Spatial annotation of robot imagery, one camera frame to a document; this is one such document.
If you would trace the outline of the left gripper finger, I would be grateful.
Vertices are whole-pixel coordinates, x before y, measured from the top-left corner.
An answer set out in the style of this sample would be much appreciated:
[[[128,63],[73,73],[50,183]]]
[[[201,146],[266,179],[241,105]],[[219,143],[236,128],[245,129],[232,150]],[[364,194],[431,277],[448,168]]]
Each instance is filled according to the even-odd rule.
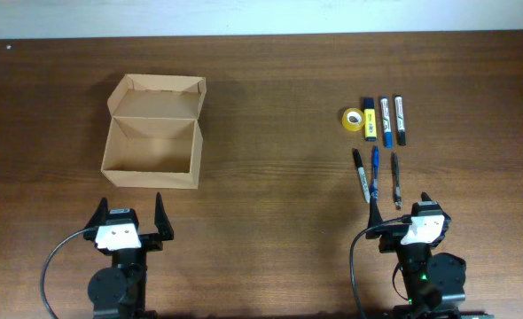
[[[167,217],[162,196],[159,192],[156,194],[155,199],[154,224],[157,228],[158,234],[160,235],[161,241],[174,239],[174,231]]]
[[[95,213],[90,217],[85,228],[91,229],[105,224],[105,217],[108,213],[108,204],[106,198],[101,198]]]

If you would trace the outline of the black pen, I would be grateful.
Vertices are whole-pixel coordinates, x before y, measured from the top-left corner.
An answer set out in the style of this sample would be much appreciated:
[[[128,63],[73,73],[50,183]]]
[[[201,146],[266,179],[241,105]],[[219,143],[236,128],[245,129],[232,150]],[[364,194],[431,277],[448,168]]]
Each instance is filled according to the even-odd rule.
[[[397,210],[402,209],[402,195],[400,185],[400,166],[396,152],[392,153],[392,164],[394,173],[394,203]]]

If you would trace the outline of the black permanent marker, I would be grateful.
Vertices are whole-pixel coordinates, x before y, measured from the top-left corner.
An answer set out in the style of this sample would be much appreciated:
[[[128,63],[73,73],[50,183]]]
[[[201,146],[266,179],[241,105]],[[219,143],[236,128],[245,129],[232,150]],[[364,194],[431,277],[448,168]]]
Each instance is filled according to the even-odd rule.
[[[371,194],[370,194],[366,174],[365,174],[364,167],[363,167],[362,157],[360,155],[360,152],[356,148],[353,149],[352,153],[353,153],[353,158],[354,158],[354,162],[355,162],[356,172],[357,172],[360,182],[361,182],[364,199],[367,203],[370,203]]]

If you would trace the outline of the blue pen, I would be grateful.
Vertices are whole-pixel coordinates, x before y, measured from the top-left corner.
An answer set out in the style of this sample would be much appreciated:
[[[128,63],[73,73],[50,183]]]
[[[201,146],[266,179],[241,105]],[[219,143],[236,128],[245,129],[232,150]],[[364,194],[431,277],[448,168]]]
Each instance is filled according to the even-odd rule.
[[[379,177],[379,148],[374,145],[371,152],[371,174],[372,174],[372,183],[371,183],[371,199],[374,201],[378,200],[379,191],[378,191],[378,177]]]

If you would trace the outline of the black whiteboard marker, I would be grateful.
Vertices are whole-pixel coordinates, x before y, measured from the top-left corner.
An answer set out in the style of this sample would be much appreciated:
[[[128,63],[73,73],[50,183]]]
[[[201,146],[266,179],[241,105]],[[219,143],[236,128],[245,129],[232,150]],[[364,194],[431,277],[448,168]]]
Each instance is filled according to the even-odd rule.
[[[397,121],[398,142],[399,142],[400,146],[405,146],[406,145],[406,129],[405,129],[402,97],[399,95],[396,95],[394,97],[394,104],[395,104],[396,121]]]

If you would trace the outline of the cardboard box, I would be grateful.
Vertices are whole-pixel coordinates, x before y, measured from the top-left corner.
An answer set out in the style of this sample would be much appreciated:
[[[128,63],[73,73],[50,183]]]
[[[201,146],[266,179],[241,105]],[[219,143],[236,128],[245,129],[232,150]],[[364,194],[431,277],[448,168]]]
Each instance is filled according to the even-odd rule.
[[[117,187],[196,189],[204,77],[125,74],[110,97],[102,174]]]

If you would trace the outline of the yellow highlighter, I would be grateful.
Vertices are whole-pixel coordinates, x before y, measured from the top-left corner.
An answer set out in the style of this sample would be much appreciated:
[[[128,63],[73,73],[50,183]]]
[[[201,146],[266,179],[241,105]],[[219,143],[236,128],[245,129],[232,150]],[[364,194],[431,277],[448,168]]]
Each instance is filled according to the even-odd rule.
[[[374,99],[372,97],[363,98],[364,113],[364,138],[366,141],[373,142],[377,140],[376,114]]]

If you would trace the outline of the blue whiteboard marker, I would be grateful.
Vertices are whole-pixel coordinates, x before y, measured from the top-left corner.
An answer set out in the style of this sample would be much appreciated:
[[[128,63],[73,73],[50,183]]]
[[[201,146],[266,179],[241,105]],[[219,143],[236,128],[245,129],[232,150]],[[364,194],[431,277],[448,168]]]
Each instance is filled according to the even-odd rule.
[[[380,100],[381,114],[382,114],[382,127],[384,132],[384,144],[386,148],[393,147],[393,135],[391,129],[391,119],[389,114],[389,103],[386,97],[382,97]]]

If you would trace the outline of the yellow tape roll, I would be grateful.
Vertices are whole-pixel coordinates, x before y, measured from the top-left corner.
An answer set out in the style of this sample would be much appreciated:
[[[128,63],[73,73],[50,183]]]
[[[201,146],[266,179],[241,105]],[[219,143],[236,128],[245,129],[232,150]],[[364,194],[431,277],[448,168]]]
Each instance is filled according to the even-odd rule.
[[[357,108],[347,108],[342,115],[341,123],[344,129],[348,131],[359,131],[364,128],[364,113]]]

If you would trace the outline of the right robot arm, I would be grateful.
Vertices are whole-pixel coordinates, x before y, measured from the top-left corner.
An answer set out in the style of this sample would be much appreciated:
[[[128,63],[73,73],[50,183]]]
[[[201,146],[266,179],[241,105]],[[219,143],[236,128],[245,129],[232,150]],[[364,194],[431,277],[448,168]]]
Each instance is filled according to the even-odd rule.
[[[379,240],[381,253],[395,253],[402,274],[406,305],[395,306],[393,318],[458,318],[465,301],[464,259],[450,253],[433,254],[445,238],[451,218],[426,193],[412,205],[411,213],[396,222],[382,219],[376,201],[370,202],[365,237]]]

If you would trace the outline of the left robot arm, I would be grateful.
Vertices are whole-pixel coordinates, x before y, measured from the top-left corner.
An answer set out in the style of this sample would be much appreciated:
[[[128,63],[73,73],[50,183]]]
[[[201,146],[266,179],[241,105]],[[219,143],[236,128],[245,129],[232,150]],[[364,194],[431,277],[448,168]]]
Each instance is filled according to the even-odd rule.
[[[157,318],[145,306],[148,277],[147,254],[163,250],[163,243],[174,238],[162,196],[155,197],[153,233],[140,234],[133,208],[110,209],[102,198],[86,226],[83,238],[94,244],[112,265],[90,279],[88,297],[95,318]]]

